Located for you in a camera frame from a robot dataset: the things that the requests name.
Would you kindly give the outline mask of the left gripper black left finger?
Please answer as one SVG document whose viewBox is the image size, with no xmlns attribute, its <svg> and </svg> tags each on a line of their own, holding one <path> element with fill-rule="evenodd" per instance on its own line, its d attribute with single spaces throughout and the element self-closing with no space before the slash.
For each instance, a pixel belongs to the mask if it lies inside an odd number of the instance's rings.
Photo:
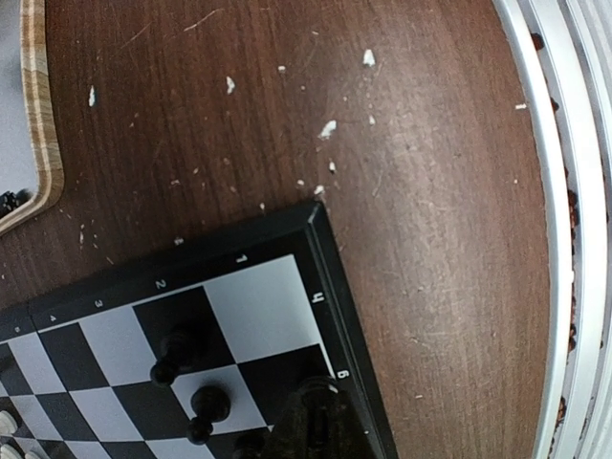
<svg viewBox="0 0 612 459">
<path fill-rule="evenodd" d="M 261 458 L 309 457 L 309 394 L 306 390 L 293 393 L 266 440 Z"/>
</svg>

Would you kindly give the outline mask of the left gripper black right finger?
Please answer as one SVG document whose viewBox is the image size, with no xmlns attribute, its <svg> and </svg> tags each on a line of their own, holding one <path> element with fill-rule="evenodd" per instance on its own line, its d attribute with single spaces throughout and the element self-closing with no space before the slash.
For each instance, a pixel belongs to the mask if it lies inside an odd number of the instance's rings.
<svg viewBox="0 0 612 459">
<path fill-rule="evenodd" d="M 350 397 L 344 391 L 333 392 L 330 408 L 330 458 L 374 459 L 367 435 Z"/>
</svg>

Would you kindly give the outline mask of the black and white chessboard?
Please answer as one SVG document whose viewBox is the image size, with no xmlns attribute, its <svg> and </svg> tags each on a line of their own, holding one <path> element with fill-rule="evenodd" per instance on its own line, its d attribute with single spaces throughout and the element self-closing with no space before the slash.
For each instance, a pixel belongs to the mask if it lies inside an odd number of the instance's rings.
<svg viewBox="0 0 612 459">
<path fill-rule="evenodd" d="M 219 229 L 1 313 L 5 458 L 258 456 L 299 388 L 397 449 L 324 205 Z"/>
</svg>

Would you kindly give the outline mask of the wooden rimmed metal tray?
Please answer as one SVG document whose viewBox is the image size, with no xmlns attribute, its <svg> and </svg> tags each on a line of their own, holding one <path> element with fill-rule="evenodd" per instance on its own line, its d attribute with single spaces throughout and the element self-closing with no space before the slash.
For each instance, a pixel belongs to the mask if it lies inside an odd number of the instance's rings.
<svg viewBox="0 0 612 459">
<path fill-rule="evenodd" d="M 65 173 L 55 128 L 43 1 L 1 3 L 1 233 L 60 198 Z"/>
</svg>

